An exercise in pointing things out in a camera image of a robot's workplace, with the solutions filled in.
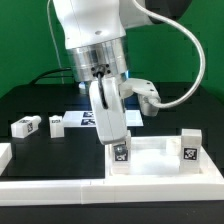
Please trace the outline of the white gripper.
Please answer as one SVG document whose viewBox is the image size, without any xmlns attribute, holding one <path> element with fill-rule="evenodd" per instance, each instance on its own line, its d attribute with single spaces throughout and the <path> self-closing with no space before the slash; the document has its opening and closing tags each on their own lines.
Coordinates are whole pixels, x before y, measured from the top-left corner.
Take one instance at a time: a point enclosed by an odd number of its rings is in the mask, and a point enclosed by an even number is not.
<svg viewBox="0 0 224 224">
<path fill-rule="evenodd" d="M 90 102 L 99 140 L 103 145 L 122 142 L 127 135 L 127 126 L 117 80 L 114 77 L 106 78 L 102 81 L 102 84 L 107 109 L 103 107 L 98 82 L 93 81 L 89 88 Z M 113 149 L 118 156 L 127 152 L 125 144 L 114 145 Z"/>
</svg>

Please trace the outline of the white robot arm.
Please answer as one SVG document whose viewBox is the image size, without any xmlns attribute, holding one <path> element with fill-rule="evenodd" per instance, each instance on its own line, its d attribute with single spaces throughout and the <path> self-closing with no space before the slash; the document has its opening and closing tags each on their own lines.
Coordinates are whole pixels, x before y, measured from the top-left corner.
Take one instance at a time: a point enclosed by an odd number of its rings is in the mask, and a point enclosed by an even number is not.
<svg viewBox="0 0 224 224">
<path fill-rule="evenodd" d="M 187 100 L 199 86 L 205 71 L 205 55 L 198 39 L 177 20 L 192 0 L 53 0 L 65 34 L 65 47 L 75 80 L 88 82 L 91 107 L 100 142 L 113 147 L 126 160 L 131 148 L 123 100 L 136 93 L 141 112 L 155 116 Z M 197 79 L 181 98 L 162 103 L 152 82 L 127 78 L 122 39 L 126 30 L 167 23 L 184 33 L 200 58 Z"/>
</svg>

